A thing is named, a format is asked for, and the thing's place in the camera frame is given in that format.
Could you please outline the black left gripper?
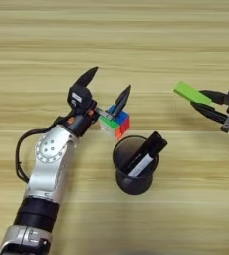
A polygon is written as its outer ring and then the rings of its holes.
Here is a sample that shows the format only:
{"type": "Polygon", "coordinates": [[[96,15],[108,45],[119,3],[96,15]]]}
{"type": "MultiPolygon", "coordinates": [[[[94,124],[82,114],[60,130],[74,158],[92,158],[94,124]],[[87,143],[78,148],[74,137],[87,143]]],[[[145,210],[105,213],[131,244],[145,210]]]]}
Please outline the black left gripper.
{"type": "MultiPolygon", "coordinates": [[[[96,74],[98,67],[92,67],[81,74],[75,81],[76,87],[86,87],[96,74]]],[[[94,124],[99,117],[113,120],[124,108],[130,94],[131,86],[127,86],[115,100],[114,114],[104,111],[92,100],[85,109],[73,107],[66,117],[61,118],[58,124],[75,137],[82,137],[88,128],[94,124]]]]}

